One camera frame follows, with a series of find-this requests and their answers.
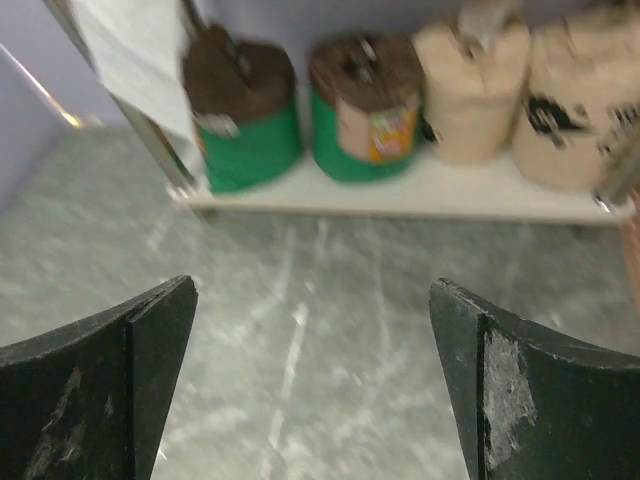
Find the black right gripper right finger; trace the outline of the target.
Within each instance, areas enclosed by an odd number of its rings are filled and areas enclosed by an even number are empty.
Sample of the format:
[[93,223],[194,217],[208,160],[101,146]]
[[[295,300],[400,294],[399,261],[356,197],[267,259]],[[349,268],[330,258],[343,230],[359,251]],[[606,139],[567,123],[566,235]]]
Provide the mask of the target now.
[[636,479],[639,359],[441,278],[429,315],[472,479]]

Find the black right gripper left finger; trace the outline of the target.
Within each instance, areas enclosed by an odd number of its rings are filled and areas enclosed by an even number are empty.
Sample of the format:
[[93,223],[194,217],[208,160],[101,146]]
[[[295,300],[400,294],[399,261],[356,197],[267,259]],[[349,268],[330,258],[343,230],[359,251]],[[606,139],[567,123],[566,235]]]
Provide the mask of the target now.
[[2,347],[2,478],[150,478],[197,302],[180,275]]

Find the tan paper roll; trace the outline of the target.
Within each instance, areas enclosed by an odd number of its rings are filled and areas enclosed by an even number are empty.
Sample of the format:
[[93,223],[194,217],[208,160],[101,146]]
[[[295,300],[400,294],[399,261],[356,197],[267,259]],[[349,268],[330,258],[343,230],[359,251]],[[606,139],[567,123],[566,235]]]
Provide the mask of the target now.
[[512,141],[516,167],[550,188],[587,191],[639,119],[639,9],[583,10],[535,31]]

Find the green roll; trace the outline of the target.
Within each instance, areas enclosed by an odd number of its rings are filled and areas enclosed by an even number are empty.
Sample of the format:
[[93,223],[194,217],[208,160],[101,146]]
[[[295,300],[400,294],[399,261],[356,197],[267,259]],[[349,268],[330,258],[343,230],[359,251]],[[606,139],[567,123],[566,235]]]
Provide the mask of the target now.
[[192,37],[182,76],[210,191],[254,188],[299,160],[297,79],[281,46],[211,24]]
[[341,183],[396,176],[418,142],[424,74],[403,34],[351,33],[321,41],[309,59],[312,155]]

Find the tan roll with tail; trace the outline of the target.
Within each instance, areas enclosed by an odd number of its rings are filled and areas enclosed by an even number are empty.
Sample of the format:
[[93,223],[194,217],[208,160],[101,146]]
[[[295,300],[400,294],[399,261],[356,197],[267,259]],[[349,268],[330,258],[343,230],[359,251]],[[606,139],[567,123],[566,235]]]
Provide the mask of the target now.
[[520,12],[519,1],[466,1],[413,36],[427,137],[446,163],[491,162],[510,139],[531,52]]

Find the plain white paper roll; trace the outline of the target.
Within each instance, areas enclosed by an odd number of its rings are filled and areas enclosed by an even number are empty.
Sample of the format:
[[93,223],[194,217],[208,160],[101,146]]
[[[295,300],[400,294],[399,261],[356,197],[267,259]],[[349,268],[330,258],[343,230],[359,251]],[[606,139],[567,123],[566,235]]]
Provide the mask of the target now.
[[102,85],[163,129],[193,139],[182,86],[187,35],[177,1],[73,1],[71,11]]

